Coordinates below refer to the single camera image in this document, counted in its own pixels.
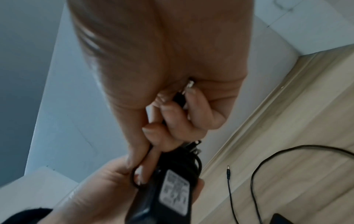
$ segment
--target black sleeve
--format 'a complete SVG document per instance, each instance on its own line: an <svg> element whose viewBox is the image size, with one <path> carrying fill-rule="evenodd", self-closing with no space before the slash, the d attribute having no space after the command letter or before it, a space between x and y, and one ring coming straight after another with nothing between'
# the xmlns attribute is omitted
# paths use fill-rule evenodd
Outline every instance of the black sleeve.
<svg viewBox="0 0 354 224"><path fill-rule="evenodd" d="M14 214L2 224L36 224L46 217L53 209L30 209Z"/></svg>

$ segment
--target wooden surface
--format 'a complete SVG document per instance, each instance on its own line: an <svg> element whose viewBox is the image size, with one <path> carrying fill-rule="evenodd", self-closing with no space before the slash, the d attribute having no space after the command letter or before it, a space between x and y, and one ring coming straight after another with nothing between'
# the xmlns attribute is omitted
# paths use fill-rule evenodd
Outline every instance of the wooden surface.
<svg viewBox="0 0 354 224"><path fill-rule="evenodd" d="M354 47L304 56L205 167L193 224L234 223L226 168L240 224L258 223L250 194L254 169L273 153L302 144L354 152ZM298 224L354 223L354 159L300 150L265 164L254 180L264 223L280 213Z"/></svg>

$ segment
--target person's right hand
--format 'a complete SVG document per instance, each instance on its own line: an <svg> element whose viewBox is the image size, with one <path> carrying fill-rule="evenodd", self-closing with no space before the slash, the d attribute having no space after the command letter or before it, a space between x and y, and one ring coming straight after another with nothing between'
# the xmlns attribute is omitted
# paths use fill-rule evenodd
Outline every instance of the person's right hand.
<svg viewBox="0 0 354 224"><path fill-rule="evenodd" d="M146 182L160 153L228 118L247 75L253 0L68 0L86 59ZM188 114L173 95L188 89ZM146 106L153 105L149 124ZM159 122L166 120L167 127Z"/></svg>

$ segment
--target adapter label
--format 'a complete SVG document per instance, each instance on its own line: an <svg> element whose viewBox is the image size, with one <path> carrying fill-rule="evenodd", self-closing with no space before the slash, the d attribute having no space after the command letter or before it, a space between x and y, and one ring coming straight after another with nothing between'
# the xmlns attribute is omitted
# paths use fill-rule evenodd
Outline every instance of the adapter label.
<svg viewBox="0 0 354 224"><path fill-rule="evenodd" d="M166 207L182 216L188 213L189 182L172 170L167 170L159 200Z"/></svg>

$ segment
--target person's left hand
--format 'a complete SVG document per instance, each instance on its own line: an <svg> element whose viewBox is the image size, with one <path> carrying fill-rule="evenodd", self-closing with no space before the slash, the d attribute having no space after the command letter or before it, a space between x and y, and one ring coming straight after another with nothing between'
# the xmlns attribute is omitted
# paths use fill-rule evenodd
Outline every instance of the person's left hand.
<svg viewBox="0 0 354 224"><path fill-rule="evenodd" d="M39 224L123 224L137 190L131 185L126 158L110 161L79 184ZM204 181L199 179L192 200L199 197Z"/></svg>

